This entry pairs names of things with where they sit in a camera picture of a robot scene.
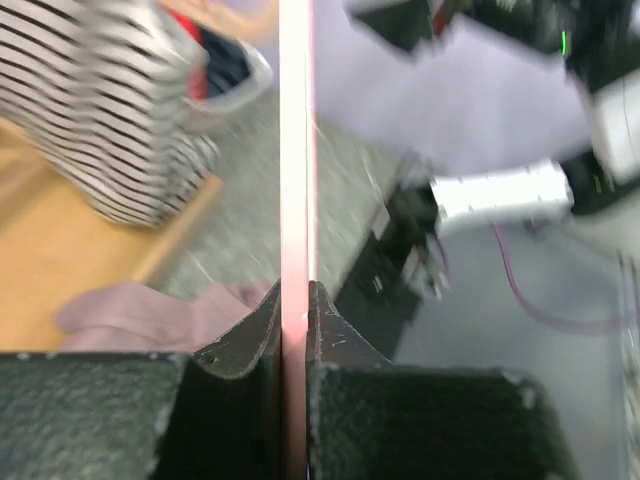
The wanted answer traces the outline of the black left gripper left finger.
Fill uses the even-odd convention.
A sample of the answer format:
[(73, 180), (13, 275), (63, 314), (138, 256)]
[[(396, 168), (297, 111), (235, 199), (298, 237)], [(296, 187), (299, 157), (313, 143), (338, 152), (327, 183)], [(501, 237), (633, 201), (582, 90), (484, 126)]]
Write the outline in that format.
[(189, 352), (10, 352), (1, 357), (5, 479), (277, 479), (280, 290), (222, 325), (221, 299), (147, 301), (168, 324), (213, 326)]

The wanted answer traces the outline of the pale pink tank top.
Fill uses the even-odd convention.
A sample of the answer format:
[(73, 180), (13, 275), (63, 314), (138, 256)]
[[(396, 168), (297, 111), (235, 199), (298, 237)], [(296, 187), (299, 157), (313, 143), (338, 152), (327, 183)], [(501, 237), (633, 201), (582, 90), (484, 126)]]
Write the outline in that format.
[(193, 353), (214, 342), (261, 303), (266, 284), (219, 282), (194, 301), (123, 282), (89, 291), (56, 314), (68, 334), (64, 351), (177, 351)]

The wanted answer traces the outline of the pink plastic hanger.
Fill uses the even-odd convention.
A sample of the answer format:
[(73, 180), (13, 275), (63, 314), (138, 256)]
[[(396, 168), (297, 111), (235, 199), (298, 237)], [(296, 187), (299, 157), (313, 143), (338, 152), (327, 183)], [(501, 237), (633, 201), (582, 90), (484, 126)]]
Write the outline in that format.
[(283, 471), (305, 479), (309, 282), (317, 278), (317, 175), (311, 1), (280, 3), (280, 244)]

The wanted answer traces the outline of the navy blue tank top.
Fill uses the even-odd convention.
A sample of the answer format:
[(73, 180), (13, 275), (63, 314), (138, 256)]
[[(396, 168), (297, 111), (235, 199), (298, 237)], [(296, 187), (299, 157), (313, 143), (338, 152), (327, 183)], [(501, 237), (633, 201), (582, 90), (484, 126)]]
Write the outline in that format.
[(244, 50), (238, 42), (206, 30), (202, 31), (201, 37), (209, 56), (206, 67), (208, 98), (230, 91), (250, 76)]

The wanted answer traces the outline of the white black striped tank top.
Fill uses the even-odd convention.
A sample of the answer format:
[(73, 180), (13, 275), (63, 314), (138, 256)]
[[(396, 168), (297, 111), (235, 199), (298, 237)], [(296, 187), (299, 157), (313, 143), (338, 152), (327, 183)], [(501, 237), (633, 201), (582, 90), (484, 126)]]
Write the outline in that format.
[(217, 156), (182, 128), (196, 48), (155, 1), (5, 1), (1, 113), (102, 216), (158, 226)]

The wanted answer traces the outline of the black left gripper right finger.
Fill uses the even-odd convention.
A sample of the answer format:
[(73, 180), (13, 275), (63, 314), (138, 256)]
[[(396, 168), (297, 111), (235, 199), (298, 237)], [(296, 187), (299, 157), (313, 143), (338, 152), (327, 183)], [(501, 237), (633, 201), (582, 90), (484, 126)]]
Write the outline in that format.
[(390, 362), (309, 286), (307, 462), (313, 479), (571, 479), (543, 386), (504, 368)]

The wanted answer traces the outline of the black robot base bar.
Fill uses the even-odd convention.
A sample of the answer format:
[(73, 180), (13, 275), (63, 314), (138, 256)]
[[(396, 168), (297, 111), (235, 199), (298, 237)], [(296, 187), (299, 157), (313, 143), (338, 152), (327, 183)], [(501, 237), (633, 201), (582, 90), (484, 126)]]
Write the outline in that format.
[(426, 158), (402, 159), (335, 296), (343, 318), (389, 359), (423, 298), (446, 280), (446, 255), (436, 259), (429, 249), (441, 219), (433, 177)]

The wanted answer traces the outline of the red tank top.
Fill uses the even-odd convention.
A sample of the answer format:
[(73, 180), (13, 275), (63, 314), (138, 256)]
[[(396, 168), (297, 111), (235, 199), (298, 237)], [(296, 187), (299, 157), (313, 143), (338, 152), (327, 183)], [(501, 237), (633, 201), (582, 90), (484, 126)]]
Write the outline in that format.
[(197, 45), (191, 67), (188, 91), (192, 99), (203, 100), (207, 94), (208, 84), (205, 69), (206, 59), (202, 48), (200, 28), (191, 19), (179, 14), (177, 11), (170, 9), (169, 12)]

